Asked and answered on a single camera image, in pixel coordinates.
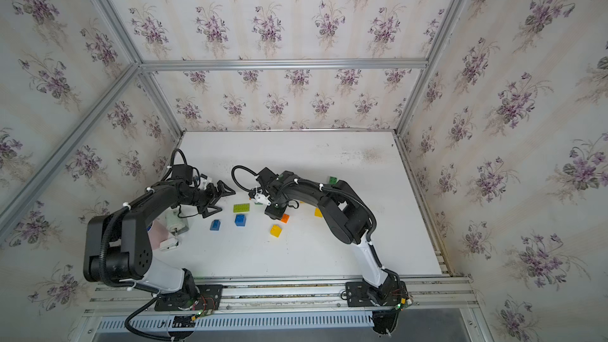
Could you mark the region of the lime green lego plate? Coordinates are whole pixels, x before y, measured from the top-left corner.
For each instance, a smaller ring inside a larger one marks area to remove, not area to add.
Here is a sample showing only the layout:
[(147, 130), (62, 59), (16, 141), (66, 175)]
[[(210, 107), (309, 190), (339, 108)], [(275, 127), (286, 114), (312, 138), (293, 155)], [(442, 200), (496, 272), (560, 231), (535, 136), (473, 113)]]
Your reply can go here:
[(250, 211), (250, 204), (234, 204), (233, 212), (235, 214), (246, 213)]

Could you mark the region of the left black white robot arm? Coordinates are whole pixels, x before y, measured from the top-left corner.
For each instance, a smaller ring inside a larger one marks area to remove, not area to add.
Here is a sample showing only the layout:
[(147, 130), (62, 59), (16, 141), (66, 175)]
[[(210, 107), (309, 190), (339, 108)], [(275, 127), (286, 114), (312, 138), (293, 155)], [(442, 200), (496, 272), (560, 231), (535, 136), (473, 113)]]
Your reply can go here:
[(83, 275), (90, 283), (109, 288), (145, 291), (150, 300), (124, 321), (125, 329), (137, 337), (154, 341), (184, 341), (190, 332), (166, 335), (144, 332), (133, 326), (134, 319), (157, 304), (173, 310), (193, 310), (207, 301), (188, 269), (179, 269), (154, 256), (149, 230), (164, 211), (182, 205), (196, 208), (208, 218), (221, 212), (218, 202), (235, 191), (223, 181), (207, 182), (199, 169), (188, 164), (180, 149), (172, 151), (165, 175), (146, 188), (142, 196), (110, 215), (92, 218), (87, 225)]

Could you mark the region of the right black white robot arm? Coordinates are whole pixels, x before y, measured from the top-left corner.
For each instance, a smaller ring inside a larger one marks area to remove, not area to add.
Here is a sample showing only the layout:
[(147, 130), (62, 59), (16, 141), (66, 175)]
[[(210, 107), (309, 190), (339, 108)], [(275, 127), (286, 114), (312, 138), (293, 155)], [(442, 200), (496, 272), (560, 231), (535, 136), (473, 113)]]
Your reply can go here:
[(372, 240), (378, 222), (370, 207), (344, 180), (323, 184), (300, 177), (291, 171), (276, 174), (268, 168), (259, 172), (237, 165), (231, 178), (248, 193), (264, 213), (281, 220), (289, 207), (309, 204), (321, 212), (332, 235), (354, 248), (362, 280), (345, 284), (342, 299), (349, 307), (375, 307), (371, 322), (378, 335), (389, 336), (397, 327), (399, 315), (412, 305), (406, 284), (380, 260)]

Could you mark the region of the yellow sloped lego brick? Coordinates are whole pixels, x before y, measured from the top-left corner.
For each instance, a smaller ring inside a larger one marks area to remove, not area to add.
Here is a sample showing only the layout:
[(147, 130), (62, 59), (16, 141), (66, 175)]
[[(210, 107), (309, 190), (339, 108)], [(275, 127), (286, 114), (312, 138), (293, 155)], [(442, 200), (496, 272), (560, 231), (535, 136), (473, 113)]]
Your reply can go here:
[(280, 226), (273, 225), (272, 228), (270, 229), (270, 234), (273, 237), (278, 238), (278, 237), (280, 237), (282, 231), (283, 231), (283, 229)]

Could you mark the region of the blue sloped lego brick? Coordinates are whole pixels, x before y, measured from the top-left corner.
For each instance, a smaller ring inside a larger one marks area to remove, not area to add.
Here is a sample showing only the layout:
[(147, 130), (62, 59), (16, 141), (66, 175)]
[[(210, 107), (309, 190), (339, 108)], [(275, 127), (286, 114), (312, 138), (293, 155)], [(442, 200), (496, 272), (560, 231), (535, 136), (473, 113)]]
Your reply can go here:
[(221, 221), (220, 220), (214, 220), (210, 226), (210, 230), (211, 231), (218, 231), (220, 229), (221, 226)]

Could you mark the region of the blue square lego brick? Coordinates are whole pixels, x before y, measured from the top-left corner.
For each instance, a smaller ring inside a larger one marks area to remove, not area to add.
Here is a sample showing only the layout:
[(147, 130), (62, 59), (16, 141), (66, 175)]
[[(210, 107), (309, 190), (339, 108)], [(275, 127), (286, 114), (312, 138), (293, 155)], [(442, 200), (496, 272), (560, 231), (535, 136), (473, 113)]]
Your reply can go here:
[(244, 214), (235, 215), (234, 223), (236, 226), (244, 227), (246, 225), (246, 215), (244, 215)]

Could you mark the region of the white small device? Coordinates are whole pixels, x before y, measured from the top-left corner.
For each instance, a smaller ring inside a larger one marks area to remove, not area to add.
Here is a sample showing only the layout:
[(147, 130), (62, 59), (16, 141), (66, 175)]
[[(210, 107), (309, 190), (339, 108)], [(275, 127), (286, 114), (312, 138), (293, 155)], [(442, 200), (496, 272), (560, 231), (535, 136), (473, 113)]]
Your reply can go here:
[(181, 212), (178, 208), (169, 209), (164, 212), (165, 228), (167, 235), (159, 244), (160, 251), (175, 250), (181, 245), (181, 236), (188, 230), (188, 221), (181, 217)]

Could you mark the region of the pink pen cup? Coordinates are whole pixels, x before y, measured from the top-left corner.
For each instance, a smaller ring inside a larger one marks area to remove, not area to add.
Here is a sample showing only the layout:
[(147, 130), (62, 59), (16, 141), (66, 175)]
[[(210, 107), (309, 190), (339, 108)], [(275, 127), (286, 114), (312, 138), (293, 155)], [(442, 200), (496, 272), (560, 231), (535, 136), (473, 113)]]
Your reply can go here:
[(169, 231), (162, 223), (155, 220), (148, 226), (147, 235), (152, 250), (158, 250), (160, 245), (169, 238)]

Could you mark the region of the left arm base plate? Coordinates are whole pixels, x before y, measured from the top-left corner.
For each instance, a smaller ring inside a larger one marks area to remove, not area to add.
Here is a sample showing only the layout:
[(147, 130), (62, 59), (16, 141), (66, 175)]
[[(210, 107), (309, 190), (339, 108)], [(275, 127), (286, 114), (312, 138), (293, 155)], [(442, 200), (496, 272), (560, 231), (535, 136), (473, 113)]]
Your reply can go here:
[(160, 294), (155, 311), (203, 311), (211, 313), (219, 309), (224, 286), (219, 284), (197, 285), (196, 290), (182, 290), (173, 294)]

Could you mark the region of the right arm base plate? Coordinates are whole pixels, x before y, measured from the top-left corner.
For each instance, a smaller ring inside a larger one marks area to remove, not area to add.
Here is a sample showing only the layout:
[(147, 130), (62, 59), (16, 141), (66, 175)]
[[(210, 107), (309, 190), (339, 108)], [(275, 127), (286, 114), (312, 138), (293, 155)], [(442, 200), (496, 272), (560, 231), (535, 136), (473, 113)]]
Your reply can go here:
[(347, 282), (340, 295), (348, 307), (405, 307), (411, 304), (403, 281), (388, 277), (378, 288), (365, 281)]

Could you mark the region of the aluminium front rail frame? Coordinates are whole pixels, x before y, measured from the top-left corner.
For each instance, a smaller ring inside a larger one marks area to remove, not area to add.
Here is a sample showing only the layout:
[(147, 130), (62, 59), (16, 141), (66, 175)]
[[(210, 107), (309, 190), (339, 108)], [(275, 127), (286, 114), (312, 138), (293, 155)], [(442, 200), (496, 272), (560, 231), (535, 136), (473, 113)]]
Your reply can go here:
[[(202, 293), (198, 307), (206, 316), (184, 324), (177, 317), (187, 312), (165, 307), (144, 311), (133, 326), (147, 333), (232, 331), (255, 329), (316, 329), (321, 327), (372, 327), (381, 307), (364, 302), (364, 289), (354, 276), (338, 277), (219, 277), (198, 278)], [(418, 310), (456, 310), (470, 341), (493, 339), (470, 280), (465, 277), (405, 277), (409, 296), (398, 319)]]

